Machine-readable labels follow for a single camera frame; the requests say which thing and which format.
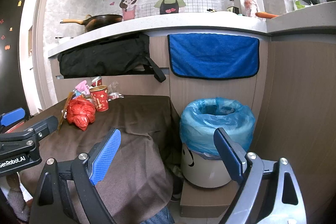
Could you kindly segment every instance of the cartoon boy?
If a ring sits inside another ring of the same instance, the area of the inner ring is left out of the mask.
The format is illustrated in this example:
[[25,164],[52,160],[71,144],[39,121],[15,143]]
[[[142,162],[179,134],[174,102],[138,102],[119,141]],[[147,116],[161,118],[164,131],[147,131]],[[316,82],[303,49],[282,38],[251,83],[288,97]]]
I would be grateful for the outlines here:
[[159,0],[155,3],[154,7],[160,9],[160,15],[176,14],[181,9],[184,12],[186,6],[183,0]]

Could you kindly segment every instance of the black bag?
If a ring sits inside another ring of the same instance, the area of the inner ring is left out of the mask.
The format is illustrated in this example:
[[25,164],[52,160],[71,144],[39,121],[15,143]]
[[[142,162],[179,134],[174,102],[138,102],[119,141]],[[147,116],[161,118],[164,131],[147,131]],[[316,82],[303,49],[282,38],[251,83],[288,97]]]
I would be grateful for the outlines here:
[[72,48],[60,53],[57,59],[64,78],[124,75],[143,65],[146,74],[154,74],[160,83],[166,80],[150,58],[149,36],[142,33]]

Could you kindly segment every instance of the trash can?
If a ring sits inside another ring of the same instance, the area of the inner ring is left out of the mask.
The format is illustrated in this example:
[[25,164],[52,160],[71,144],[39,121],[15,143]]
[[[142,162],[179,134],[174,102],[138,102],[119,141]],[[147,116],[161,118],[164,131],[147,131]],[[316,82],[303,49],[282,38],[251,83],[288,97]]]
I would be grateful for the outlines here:
[[252,142],[254,124],[251,109],[237,100],[217,97],[187,105],[180,121],[184,177],[205,188],[228,183],[231,178],[214,145],[214,131],[224,128],[232,140],[247,151]]

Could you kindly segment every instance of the metal screw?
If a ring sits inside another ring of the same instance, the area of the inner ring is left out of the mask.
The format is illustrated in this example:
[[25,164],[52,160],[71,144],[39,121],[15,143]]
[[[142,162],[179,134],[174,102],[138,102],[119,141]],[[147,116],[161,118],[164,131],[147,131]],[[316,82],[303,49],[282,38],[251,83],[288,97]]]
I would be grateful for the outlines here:
[[79,154],[78,158],[80,160],[85,160],[87,158],[87,154],[86,153],[81,153],[81,154]]
[[282,164],[284,164],[284,165],[288,164],[288,160],[285,159],[285,158],[281,158],[281,159],[280,159],[280,162],[281,162]]
[[287,221],[288,224],[296,224],[297,221],[293,218],[290,218],[288,221]]
[[257,158],[257,155],[253,152],[248,152],[247,156],[251,159],[251,160],[255,160]]
[[47,160],[47,164],[48,164],[48,165],[51,165],[51,164],[54,163],[54,161],[55,161],[55,160],[54,160],[53,158],[50,158],[50,159]]

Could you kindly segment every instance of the blue garbage bag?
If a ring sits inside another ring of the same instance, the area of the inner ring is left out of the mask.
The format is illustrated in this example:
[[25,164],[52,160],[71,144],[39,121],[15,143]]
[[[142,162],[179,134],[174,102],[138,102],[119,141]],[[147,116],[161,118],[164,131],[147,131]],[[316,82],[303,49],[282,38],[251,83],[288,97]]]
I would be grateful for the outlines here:
[[245,151],[251,145],[255,118],[248,106],[226,98],[200,99],[184,109],[180,121],[180,137],[190,150],[219,156],[213,134],[224,128],[234,142]]

